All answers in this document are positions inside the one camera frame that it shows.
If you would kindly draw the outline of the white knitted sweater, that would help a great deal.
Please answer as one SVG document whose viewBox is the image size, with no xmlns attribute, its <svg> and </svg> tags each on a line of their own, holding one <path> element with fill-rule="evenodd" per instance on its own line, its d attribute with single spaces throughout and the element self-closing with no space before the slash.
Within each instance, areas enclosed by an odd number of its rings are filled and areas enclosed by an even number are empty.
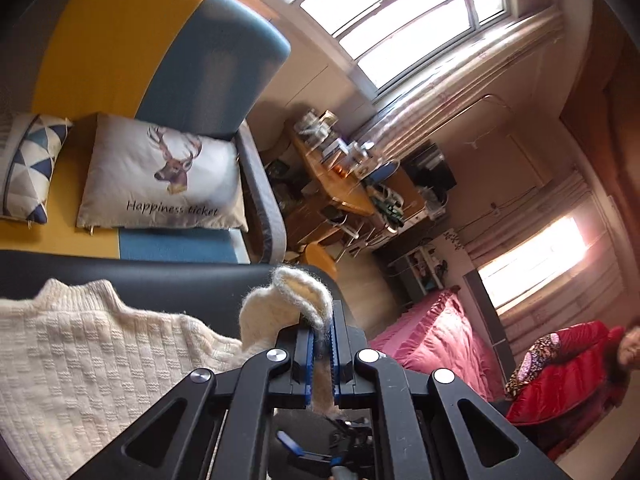
<svg viewBox="0 0 640 480">
<path fill-rule="evenodd" d="M 35 297 L 1 301 L 2 440 L 28 478 L 66 479 L 191 370 L 234 370 L 298 320 L 323 338 L 332 302 L 311 274 L 279 266 L 244 297 L 231 338 L 129 307 L 107 280 L 50 278 Z"/>
</svg>

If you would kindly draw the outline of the pink quilted bed cover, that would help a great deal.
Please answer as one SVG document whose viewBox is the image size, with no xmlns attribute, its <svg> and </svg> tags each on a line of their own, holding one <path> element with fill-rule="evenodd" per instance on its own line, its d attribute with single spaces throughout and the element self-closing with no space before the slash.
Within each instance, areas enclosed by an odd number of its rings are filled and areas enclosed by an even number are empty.
<svg viewBox="0 0 640 480">
<path fill-rule="evenodd" d="M 495 353 L 474 330 L 457 294 L 449 289 L 425 296 L 373 338 L 370 347 L 406 370 L 430 374 L 449 368 L 487 401 L 502 397 Z"/>
</svg>

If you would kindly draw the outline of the wooden cluttered table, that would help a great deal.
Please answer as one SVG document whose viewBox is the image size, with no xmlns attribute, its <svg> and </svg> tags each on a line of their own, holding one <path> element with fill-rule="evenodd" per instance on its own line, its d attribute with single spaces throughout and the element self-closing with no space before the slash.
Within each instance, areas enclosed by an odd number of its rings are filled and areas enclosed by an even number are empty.
<svg viewBox="0 0 640 480">
<path fill-rule="evenodd" d="M 427 218 L 425 200 L 405 170 L 399 168 L 383 181 L 404 200 L 402 225 L 394 226 L 376 206 L 378 193 L 364 186 L 354 174 L 343 178 L 323 167 L 320 155 L 309 151 L 299 139 L 292 119 L 285 122 L 283 136 L 299 154 L 314 190 L 285 216 L 288 249 L 324 243 L 338 235 L 348 252 L 358 254 L 383 246 Z"/>
</svg>

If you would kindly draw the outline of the person in red jacket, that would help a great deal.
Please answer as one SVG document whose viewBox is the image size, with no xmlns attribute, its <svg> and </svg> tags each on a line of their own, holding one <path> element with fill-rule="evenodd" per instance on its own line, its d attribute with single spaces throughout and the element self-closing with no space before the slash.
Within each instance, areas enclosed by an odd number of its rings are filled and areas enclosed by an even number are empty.
<svg viewBox="0 0 640 480">
<path fill-rule="evenodd" d="M 538 338 L 504 386 L 506 419 L 557 460 L 623 403 L 639 369 L 639 321 L 600 321 Z"/>
</svg>

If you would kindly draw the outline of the deer print pillow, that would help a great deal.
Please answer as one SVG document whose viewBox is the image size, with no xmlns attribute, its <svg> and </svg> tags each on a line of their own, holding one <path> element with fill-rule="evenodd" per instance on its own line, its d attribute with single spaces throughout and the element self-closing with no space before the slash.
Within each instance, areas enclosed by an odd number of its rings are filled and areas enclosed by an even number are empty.
<svg viewBox="0 0 640 480">
<path fill-rule="evenodd" d="M 76 226 L 245 231 L 238 149 L 100 113 Z"/>
</svg>

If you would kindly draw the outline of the large window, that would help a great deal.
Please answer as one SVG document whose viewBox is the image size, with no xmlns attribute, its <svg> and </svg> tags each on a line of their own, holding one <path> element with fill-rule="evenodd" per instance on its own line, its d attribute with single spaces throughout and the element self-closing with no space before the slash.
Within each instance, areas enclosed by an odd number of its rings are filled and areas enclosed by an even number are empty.
<svg viewBox="0 0 640 480">
<path fill-rule="evenodd" d="M 368 96 L 379 96 L 509 13 L 508 0 L 265 0 Z"/>
</svg>

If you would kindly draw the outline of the blue triangle pattern pillow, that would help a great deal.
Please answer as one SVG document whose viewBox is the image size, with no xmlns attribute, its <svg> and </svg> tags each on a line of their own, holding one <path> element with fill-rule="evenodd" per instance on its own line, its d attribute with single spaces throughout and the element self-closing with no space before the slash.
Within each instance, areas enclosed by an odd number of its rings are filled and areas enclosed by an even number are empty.
<svg viewBox="0 0 640 480">
<path fill-rule="evenodd" d="M 47 200 L 58 154 L 73 128 L 67 118 L 1 114 L 1 217 L 48 222 Z"/>
</svg>

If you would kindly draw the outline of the yellow blue grey sofa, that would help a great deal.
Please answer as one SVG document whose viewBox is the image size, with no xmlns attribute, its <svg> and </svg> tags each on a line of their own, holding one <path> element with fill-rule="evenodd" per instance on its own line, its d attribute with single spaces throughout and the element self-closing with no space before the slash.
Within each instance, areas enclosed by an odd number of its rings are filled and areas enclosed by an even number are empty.
<svg viewBox="0 0 640 480">
<path fill-rule="evenodd" d="M 1 33 L 1 114 L 67 118 L 48 222 L 1 217 L 1 252 L 278 263 L 286 234 L 247 116 L 290 53 L 236 0 L 34 0 Z M 98 115 L 232 141 L 247 229 L 76 226 Z"/>
</svg>

